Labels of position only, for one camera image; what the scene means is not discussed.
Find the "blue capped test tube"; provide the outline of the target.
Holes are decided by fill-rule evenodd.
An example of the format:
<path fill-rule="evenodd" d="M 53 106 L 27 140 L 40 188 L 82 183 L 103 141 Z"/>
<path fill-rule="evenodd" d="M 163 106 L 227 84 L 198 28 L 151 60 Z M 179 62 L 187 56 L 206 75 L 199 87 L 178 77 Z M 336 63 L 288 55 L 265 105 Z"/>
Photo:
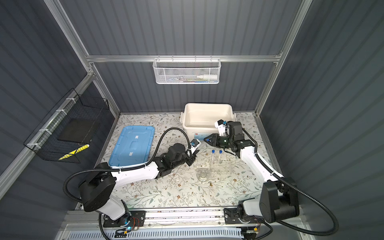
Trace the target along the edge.
<path fill-rule="evenodd" d="M 216 163 L 216 152 L 215 150 L 212 150 L 212 156 L 210 161 L 210 168 L 213 169 Z"/>
<path fill-rule="evenodd" d="M 222 153 L 223 151 L 222 150 L 219 150 L 219 155 L 218 155 L 218 163 L 217 163 L 217 167 L 219 168 L 222 164 Z"/>

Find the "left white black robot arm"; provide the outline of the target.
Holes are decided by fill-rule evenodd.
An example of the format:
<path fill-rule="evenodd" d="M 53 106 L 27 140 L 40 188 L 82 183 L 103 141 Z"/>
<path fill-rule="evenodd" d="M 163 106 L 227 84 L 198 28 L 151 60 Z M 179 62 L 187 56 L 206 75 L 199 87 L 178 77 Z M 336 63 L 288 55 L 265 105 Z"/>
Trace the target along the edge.
<path fill-rule="evenodd" d="M 101 163 L 94 169 L 80 171 L 68 177 L 64 182 L 63 192 L 72 200 L 82 203 L 85 212 L 98 212 L 109 217 L 116 226 L 128 226 L 138 218 L 129 212 L 123 200 L 112 196 L 114 189 L 137 181 L 162 178 L 183 164 L 191 166 L 196 160 L 200 145 L 201 142 L 196 139 L 191 141 L 188 149 L 176 143 L 166 153 L 153 158 L 148 165 L 130 171 Z M 87 177 L 79 184 L 81 197 L 77 198 L 69 192 L 68 183 L 85 173 L 88 174 Z"/>

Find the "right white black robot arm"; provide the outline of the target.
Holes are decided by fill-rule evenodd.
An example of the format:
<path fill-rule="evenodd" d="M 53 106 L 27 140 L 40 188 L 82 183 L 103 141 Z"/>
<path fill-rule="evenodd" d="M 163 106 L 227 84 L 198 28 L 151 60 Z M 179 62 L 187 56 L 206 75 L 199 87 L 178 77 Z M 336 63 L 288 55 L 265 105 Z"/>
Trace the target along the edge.
<path fill-rule="evenodd" d="M 240 215 L 259 217 L 266 226 L 278 223 L 294 231 L 312 236 L 331 236 L 339 228 L 339 221 L 334 213 L 316 198 L 299 189 L 292 178 L 286 178 L 277 172 L 258 151 L 257 141 L 243 128 L 241 122 L 219 120 L 215 122 L 217 133 L 204 139 L 205 143 L 222 150 L 230 149 L 246 163 L 252 172 L 263 180 L 259 206 L 252 211 L 253 200 L 240 204 Z M 285 220 L 300 214 L 299 195 L 309 199 L 321 208 L 332 220 L 332 227 L 325 231 L 306 230 L 287 223 Z"/>

